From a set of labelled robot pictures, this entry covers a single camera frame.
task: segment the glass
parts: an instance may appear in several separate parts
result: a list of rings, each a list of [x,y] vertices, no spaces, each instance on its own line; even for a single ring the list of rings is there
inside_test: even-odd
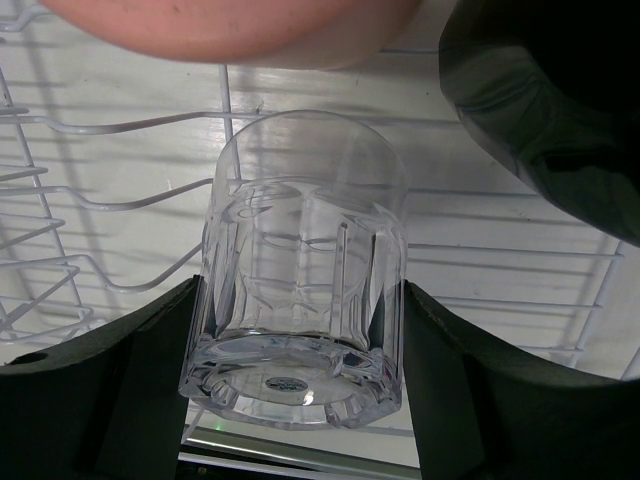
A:
[[[216,168],[181,393],[289,430],[397,411],[406,195],[359,122],[295,111],[241,130]]]

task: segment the pink object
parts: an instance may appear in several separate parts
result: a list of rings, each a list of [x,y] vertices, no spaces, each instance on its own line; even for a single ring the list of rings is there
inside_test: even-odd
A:
[[[107,42],[156,57],[326,69],[382,49],[421,0],[42,0]]]

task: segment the glass base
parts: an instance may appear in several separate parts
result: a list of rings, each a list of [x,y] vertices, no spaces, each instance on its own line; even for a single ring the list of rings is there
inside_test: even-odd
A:
[[[287,335],[203,335],[180,393],[228,420],[285,430],[358,428],[402,403],[382,350]]]

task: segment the clear glass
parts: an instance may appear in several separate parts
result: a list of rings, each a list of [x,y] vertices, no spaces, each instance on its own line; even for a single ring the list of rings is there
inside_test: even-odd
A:
[[[295,111],[241,130],[216,168],[181,393],[288,430],[397,411],[406,195],[359,122]]]

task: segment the white wire rack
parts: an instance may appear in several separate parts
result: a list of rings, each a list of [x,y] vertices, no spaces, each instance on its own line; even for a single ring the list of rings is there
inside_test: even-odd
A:
[[[0,23],[0,33],[20,32],[29,23],[43,15],[48,15],[46,8],[34,5],[23,10],[13,21]],[[394,55],[401,55],[406,52],[390,51]],[[420,55],[431,55],[435,52],[417,52]],[[12,98],[8,82],[0,68],[0,92],[3,95],[3,104],[0,105],[0,125],[13,129],[17,148],[20,152],[18,160],[11,162],[4,161],[0,152],[0,205],[4,199],[17,199],[19,197],[37,198],[40,204],[40,212],[34,215],[17,215],[13,213],[0,213],[0,232],[6,222],[19,222],[20,233],[9,238],[6,235],[0,236],[0,275],[11,273],[15,275],[16,281],[27,284],[29,278],[35,272],[39,277],[45,278],[46,288],[37,294],[33,294],[26,301],[20,298],[5,295],[0,292],[0,345],[28,344],[41,348],[61,341],[73,338],[82,334],[95,326],[99,326],[113,320],[113,318],[96,314],[94,308],[83,303],[82,289],[78,287],[76,279],[79,274],[87,272],[95,275],[103,288],[115,294],[136,294],[148,291],[171,275],[175,274],[190,259],[195,257],[200,245],[195,244],[186,252],[171,252],[175,254],[175,262],[164,272],[147,282],[136,285],[120,285],[115,283],[91,254],[68,254],[65,245],[61,240],[60,232],[65,228],[65,219],[54,216],[54,209],[51,207],[50,198],[53,195],[66,195],[82,209],[96,210],[102,212],[130,211],[141,209],[153,204],[164,202],[172,197],[183,195],[189,191],[199,188],[209,188],[211,178],[203,178],[199,181],[187,185],[172,188],[169,191],[158,193],[146,198],[133,201],[110,203],[92,201],[87,196],[81,194],[77,189],[67,185],[47,185],[43,178],[48,170],[37,165],[36,159],[31,153],[27,136],[23,130],[23,125],[40,124],[56,132],[69,136],[73,135],[111,135],[134,130],[150,129],[161,125],[168,125],[177,122],[186,122],[197,118],[220,119],[224,124],[224,136],[228,141],[233,135],[233,121],[251,121],[264,116],[259,111],[237,112],[232,109],[231,91],[229,88],[229,76],[227,67],[221,65],[219,68],[220,78],[220,98],[221,106],[219,111],[195,111],[177,115],[170,115],[158,118],[148,118],[133,122],[116,123],[109,125],[72,125],[61,122],[56,118],[42,115],[31,115],[28,108],[16,106]],[[460,129],[461,126],[449,121],[433,121],[421,119],[404,118],[373,118],[359,116],[359,120],[371,124],[373,127],[380,125],[394,126],[429,126],[436,129]],[[30,186],[15,186],[12,182],[16,180],[29,179]],[[414,194],[429,195],[435,197],[453,198],[483,198],[490,197],[509,202],[514,199],[538,202],[539,197],[527,193],[493,193],[474,192],[468,190],[447,190],[447,189],[427,189],[415,188]],[[49,251],[53,255],[40,256],[37,258],[15,258],[14,247],[21,243],[41,238],[50,242]],[[500,258],[499,262],[509,264],[513,258],[518,259],[558,259],[566,260],[586,260],[598,263],[604,271],[601,276],[600,285],[594,290],[596,292],[593,302],[586,303],[561,303],[561,302],[536,302],[521,299],[505,298],[475,298],[470,296],[440,295],[436,298],[443,304],[451,308],[462,308],[464,311],[470,309],[503,309],[505,311],[526,311],[526,312],[565,312],[569,314],[581,312],[586,317],[579,330],[577,339],[572,345],[518,345],[519,347],[537,354],[548,355],[554,361],[564,363],[570,367],[576,367],[582,354],[585,351],[587,341],[598,324],[599,316],[606,302],[611,280],[615,276],[615,271],[624,258],[624,245],[618,242],[613,253],[601,252],[571,252],[571,251],[548,251],[534,249],[501,248],[487,246],[473,246],[464,244],[446,243],[410,243],[410,262],[414,265],[424,263],[434,263],[432,259],[420,258],[423,254],[434,253],[436,255],[453,254],[462,256],[465,259],[474,255],[486,256],[495,255]],[[460,268],[462,261],[449,262],[448,268]],[[70,300],[65,302],[52,300],[54,294],[66,289]],[[56,309],[58,315],[64,317],[64,321],[47,328],[29,331],[20,327],[20,320],[30,312],[40,308],[51,307]],[[640,350],[633,358],[631,364],[625,370],[623,378],[630,378],[640,366]],[[369,431],[379,430],[379,427],[371,427]]]

